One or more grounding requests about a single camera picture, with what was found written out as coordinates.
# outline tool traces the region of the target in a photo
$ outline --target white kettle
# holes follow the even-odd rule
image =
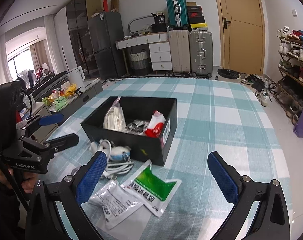
[[[67,76],[70,84],[76,84],[76,89],[85,88],[85,75],[81,66],[67,71]]]

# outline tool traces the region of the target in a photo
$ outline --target laundry basket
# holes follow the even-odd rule
[[[151,73],[150,59],[144,49],[140,53],[130,54],[131,67],[137,77],[146,76]]]

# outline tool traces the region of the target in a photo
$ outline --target gray refrigerator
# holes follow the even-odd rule
[[[88,20],[90,39],[100,78],[119,78],[126,73],[122,51],[115,41],[124,39],[121,14],[102,12]]]

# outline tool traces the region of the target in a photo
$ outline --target silver suitcase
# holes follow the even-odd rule
[[[193,75],[208,76],[213,73],[213,35],[207,31],[189,34],[190,62]]]
[[[168,37],[173,71],[190,72],[189,31],[169,31]]]

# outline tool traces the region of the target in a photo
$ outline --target wooden door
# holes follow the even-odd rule
[[[261,74],[264,38],[259,0],[219,1],[223,26],[222,67]]]

